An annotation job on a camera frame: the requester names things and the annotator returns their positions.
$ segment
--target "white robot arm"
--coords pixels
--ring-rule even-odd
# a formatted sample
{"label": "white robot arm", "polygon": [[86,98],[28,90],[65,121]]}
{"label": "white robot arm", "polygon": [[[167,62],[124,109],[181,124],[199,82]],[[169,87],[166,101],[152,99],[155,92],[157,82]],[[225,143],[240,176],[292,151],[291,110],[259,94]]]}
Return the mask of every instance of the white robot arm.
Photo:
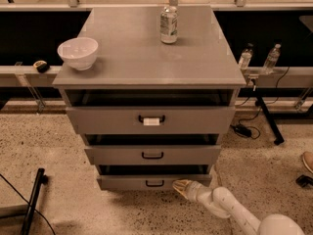
{"label": "white robot arm", "polygon": [[231,216],[246,235],[304,235],[292,219],[281,214],[271,214],[260,221],[225,187],[212,190],[197,181],[183,179],[174,181],[173,188],[187,200],[203,204],[220,218]]}

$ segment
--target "cabinet top surface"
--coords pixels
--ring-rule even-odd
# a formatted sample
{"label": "cabinet top surface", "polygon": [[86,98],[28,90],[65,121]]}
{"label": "cabinet top surface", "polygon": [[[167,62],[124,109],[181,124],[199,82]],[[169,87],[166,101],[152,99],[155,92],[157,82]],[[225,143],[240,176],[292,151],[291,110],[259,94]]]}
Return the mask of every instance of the cabinet top surface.
{"label": "cabinet top surface", "polygon": [[209,6],[178,8],[178,39],[160,41],[160,6],[94,8],[79,36],[99,43],[89,70],[63,64],[54,86],[241,87],[244,77]]}

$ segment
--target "gray cabinet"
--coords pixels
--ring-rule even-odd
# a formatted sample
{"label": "gray cabinet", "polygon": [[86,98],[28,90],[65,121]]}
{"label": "gray cabinet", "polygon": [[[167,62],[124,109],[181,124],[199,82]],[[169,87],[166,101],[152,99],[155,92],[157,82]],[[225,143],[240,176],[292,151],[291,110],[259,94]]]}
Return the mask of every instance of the gray cabinet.
{"label": "gray cabinet", "polygon": [[80,36],[100,43],[96,63],[63,65],[54,81],[101,189],[167,190],[180,178],[208,185],[245,84],[210,7],[180,7],[174,45],[159,41],[160,11],[93,9]]}

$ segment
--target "bottom drawer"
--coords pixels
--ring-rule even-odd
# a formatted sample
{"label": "bottom drawer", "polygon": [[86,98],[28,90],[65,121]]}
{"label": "bottom drawer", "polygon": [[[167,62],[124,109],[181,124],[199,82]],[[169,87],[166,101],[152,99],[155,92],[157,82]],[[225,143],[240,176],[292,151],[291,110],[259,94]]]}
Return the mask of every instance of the bottom drawer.
{"label": "bottom drawer", "polygon": [[175,175],[115,175],[98,176],[102,190],[173,190],[172,184],[178,179],[190,179],[209,186],[209,174],[175,174]]}

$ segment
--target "bowl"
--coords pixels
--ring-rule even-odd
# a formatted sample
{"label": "bowl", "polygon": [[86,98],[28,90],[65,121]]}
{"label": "bowl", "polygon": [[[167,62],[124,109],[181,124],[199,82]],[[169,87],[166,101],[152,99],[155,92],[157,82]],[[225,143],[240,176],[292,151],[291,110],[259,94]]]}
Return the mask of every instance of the bowl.
{"label": "bowl", "polygon": [[68,66],[85,71],[95,63],[98,47],[95,39],[77,37],[62,43],[58,48],[58,54]]}

